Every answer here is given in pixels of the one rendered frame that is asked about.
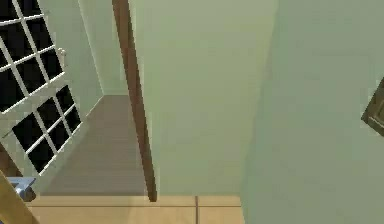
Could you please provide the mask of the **brown wooden room door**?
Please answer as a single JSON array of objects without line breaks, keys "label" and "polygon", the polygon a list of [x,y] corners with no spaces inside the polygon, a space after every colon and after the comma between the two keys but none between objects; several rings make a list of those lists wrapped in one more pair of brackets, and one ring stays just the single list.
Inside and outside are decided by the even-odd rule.
[{"label": "brown wooden room door", "polygon": [[147,119],[140,83],[139,67],[133,37],[129,0],[111,0],[120,51],[127,80],[131,110],[144,172],[147,195],[150,202],[157,201],[154,166],[149,143]]}]

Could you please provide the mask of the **white framed window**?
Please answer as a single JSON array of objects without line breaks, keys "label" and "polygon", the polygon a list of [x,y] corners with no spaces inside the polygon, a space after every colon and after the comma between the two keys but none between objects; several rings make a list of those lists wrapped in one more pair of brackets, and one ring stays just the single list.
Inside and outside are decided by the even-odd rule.
[{"label": "white framed window", "polygon": [[0,0],[0,137],[43,175],[81,126],[39,0]]}]

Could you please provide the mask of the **blue grey small object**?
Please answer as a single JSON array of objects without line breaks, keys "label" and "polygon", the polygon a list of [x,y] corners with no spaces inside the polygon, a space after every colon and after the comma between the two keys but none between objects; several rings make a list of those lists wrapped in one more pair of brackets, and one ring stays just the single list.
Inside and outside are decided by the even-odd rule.
[{"label": "blue grey small object", "polygon": [[8,181],[24,202],[32,202],[36,198],[36,194],[32,189],[35,182],[34,177],[8,177]]}]

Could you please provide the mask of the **light wooden furniture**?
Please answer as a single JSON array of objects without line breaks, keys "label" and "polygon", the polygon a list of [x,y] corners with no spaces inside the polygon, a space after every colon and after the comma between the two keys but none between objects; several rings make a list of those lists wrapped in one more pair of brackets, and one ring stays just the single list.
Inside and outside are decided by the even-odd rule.
[{"label": "light wooden furniture", "polygon": [[40,224],[1,170],[0,224]]}]

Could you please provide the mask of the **dark framed wall picture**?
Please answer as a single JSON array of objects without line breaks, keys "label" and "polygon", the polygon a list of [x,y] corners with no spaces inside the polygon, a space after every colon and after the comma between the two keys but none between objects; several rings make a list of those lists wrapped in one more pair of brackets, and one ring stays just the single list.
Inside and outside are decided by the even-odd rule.
[{"label": "dark framed wall picture", "polygon": [[378,84],[361,120],[384,137],[384,77]]}]

